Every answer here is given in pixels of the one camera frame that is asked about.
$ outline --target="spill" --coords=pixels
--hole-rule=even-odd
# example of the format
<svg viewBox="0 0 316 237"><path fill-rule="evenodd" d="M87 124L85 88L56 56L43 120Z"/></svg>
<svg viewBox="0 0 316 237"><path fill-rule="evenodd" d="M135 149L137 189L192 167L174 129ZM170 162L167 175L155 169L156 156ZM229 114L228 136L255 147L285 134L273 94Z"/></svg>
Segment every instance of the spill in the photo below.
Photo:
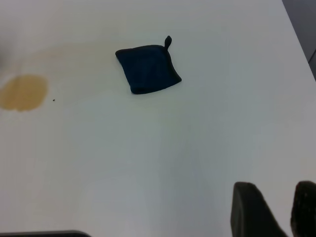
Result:
<svg viewBox="0 0 316 237"><path fill-rule="evenodd" d="M47 94L47 81L38 75L22 75L0 89L0 107L5 110L29 111L42 104Z"/></svg>

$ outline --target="white table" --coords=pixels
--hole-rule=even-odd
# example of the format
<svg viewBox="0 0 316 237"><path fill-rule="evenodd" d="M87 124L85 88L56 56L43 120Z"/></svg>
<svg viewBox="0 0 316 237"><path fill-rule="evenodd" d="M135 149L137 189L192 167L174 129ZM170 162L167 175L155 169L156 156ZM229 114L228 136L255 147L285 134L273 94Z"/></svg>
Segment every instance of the white table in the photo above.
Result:
<svg viewBox="0 0 316 237"><path fill-rule="evenodd" d="M0 20L2 83L21 57L49 82L38 109L0 112L0 232L227 237L249 181L291 236L316 84L281 0L1 0ZM132 95L115 51L168 35L182 83Z"/></svg>

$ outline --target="black object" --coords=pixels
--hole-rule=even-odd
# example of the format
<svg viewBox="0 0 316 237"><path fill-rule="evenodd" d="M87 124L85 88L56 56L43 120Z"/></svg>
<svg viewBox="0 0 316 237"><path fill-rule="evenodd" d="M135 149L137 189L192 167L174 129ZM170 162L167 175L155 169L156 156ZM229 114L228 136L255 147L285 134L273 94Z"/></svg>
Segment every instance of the black object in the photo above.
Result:
<svg viewBox="0 0 316 237"><path fill-rule="evenodd" d="M115 53L121 63L133 94L146 94L166 89L181 82L173 68L168 36L161 45L122 49Z"/></svg>
<svg viewBox="0 0 316 237"><path fill-rule="evenodd" d="M233 237L286 237L254 184L234 185L231 213Z"/></svg>
<svg viewBox="0 0 316 237"><path fill-rule="evenodd" d="M90 237L81 231L46 231L46 232L20 232L2 233L0 237Z"/></svg>
<svg viewBox="0 0 316 237"><path fill-rule="evenodd" d="M296 186L291 227L295 237L316 236L316 184L311 181Z"/></svg>

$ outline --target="liquid stain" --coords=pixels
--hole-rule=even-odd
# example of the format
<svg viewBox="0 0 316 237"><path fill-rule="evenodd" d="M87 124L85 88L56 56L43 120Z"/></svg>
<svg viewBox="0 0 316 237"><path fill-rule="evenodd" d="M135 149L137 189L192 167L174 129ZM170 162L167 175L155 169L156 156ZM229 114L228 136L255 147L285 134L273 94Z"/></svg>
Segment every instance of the liquid stain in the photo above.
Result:
<svg viewBox="0 0 316 237"><path fill-rule="evenodd" d="M30 111L39 107L47 94L47 81L38 75L11 79L0 89L0 107L5 110Z"/></svg>

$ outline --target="dark blue pouch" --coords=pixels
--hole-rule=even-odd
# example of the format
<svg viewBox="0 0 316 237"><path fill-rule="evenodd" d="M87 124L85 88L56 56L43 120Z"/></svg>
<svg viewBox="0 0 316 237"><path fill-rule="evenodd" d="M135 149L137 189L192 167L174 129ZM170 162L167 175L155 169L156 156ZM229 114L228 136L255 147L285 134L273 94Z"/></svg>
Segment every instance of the dark blue pouch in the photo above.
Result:
<svg viewBox="0 0 316 237"><path fill-rule="evenodd" d="M164 46L147 45L115 53L133 94L163 90L182 81L173 68L168 52L171 41L168 36Z"/></svg>

